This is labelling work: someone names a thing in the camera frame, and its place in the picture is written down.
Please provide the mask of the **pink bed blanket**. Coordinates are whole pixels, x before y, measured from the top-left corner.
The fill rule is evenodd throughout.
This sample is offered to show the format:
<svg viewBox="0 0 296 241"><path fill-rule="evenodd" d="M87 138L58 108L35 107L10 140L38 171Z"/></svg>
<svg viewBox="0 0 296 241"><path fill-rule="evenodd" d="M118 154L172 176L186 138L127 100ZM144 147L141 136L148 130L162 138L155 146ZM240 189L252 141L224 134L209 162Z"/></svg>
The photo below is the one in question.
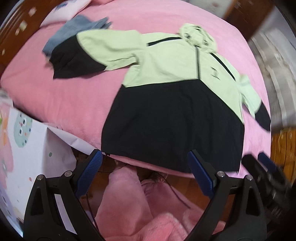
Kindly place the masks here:
<svg viewBox="0 0 296 241"><path fill-rule="evenodd" d="M114 30L176 33L182 24L202 26L215 40L218 53L246 74L265 105L268 97L252 51L241 33L226 21L184 1L111 1L91 3L82 11L93 21L108 17ZM16 107L44 123L51 123L100 148L101 133L125 69L85 78L53 79L42 53L60 24L38 27L1 77L1 87Z"/></svg>

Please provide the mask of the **folded blue denim jeans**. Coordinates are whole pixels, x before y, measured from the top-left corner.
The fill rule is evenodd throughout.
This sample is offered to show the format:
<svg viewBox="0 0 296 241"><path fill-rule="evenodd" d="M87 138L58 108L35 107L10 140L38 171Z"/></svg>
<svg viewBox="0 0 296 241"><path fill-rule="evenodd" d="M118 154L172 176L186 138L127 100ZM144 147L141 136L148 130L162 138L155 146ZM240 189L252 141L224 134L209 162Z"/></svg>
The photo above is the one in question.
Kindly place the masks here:
<svg viewBox="0 0 296 241"><path fill-rule="evenodd" d="M67 21L45 44L42 52L47 56L51 56L52 51L59 44L68 38L76 35L79 32L92 29L107 29L112 22L108 21L108 17L102 18L98 21L91 21L84 15L77 15L71 20Z"/></svg>

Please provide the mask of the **dark wooden headboard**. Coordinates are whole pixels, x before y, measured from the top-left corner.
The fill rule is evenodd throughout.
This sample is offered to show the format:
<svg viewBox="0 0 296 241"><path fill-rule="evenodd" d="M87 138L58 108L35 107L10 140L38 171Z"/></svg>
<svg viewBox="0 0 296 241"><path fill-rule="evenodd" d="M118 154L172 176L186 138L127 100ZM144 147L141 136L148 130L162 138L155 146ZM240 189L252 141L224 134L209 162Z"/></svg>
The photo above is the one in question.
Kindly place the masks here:
<svg viewBox="0 0 296 241"><path fill-rule="evenodd" d="M23 1L1 28L1 73L61 0Z"/></svg>

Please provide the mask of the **white patterned bed sheet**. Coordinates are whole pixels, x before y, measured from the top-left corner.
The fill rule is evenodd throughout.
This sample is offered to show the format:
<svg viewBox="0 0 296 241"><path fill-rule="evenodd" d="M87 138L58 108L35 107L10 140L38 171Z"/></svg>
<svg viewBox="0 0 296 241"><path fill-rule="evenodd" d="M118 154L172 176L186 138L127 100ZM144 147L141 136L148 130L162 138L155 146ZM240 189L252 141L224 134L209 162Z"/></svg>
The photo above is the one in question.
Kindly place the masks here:
<svg viewBox="0 0 296 241"><path fill-rule="evenodd" d="M1 103L1 201L8 214L22 221L39 174L61 176L76 167L73 149L90 154L88 142Z"/></svg>

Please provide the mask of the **white patterned pillow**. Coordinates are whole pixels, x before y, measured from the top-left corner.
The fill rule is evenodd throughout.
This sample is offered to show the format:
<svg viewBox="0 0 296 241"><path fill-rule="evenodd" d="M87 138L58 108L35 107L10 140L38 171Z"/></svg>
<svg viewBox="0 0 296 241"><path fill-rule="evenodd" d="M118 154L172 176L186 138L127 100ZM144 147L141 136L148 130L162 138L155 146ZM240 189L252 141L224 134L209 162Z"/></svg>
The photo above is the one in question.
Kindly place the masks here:
<svg viewBox="0 0 296 241"><path fill-rule="evenodd" d="M50 11L42 21L40 27L69 21L84 10L90 3L91 0L64 1Z"/></svg>

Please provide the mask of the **light green black hooded jacket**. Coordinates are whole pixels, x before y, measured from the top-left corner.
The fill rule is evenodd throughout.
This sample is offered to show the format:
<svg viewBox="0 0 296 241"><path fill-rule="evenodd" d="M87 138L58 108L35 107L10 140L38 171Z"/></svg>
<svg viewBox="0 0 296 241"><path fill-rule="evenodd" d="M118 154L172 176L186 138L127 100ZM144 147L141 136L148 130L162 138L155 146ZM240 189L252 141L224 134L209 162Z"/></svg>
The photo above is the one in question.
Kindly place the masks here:
<svg viewBox="0 0 296 241"><path fill-rule="evenodd" d="M93 29L57 45L54 78L127 68L101 134L106 154L189 173L196 150L217 170L236 172L243 155L243 108L266 131L270 116L249 78L217 53L202 27L177 34Z"/></svg>

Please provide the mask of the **pink fluffy garment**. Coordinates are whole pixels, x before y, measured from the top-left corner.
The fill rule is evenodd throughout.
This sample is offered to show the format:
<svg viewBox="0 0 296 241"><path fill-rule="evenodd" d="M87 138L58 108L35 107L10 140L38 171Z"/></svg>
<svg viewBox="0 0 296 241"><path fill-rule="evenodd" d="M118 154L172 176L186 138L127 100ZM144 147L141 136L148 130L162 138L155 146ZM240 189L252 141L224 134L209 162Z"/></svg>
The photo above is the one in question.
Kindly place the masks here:
<svg viewBox="0 0 296 241"><path fill-rule="evenodd" d="M105 240L184 240L203 212L167 183L140 181L135 167L118 165L95 221Z"/></svg>

